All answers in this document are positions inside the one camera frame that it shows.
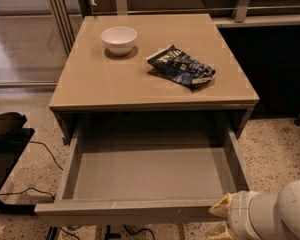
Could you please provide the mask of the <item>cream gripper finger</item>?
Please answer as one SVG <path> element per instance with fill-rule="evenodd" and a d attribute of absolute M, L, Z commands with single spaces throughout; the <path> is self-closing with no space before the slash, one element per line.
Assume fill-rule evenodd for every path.
<path fill-rule="evenodd" d="M 208 240 L 236 240 L 236 236 L 226 221 L 219 223 L 205 234 Z"/>
<path fill-rule="evenodd" d="M 208 209 L 208 212 L 218 217 L 227 218 L 228 208 L 230 207 L 234 196 L 234 193 L 225 194 L 217 203 L 215 203 Z"/>

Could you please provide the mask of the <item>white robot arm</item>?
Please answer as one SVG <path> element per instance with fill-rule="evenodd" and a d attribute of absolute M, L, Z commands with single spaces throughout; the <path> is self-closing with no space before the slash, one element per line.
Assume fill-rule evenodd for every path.
<path fill-rule="evenodd" d="M 300 240 L 300 180 L 273 193 L 227 193 L 209 212 L 224 221 L 208 240 Z"/>

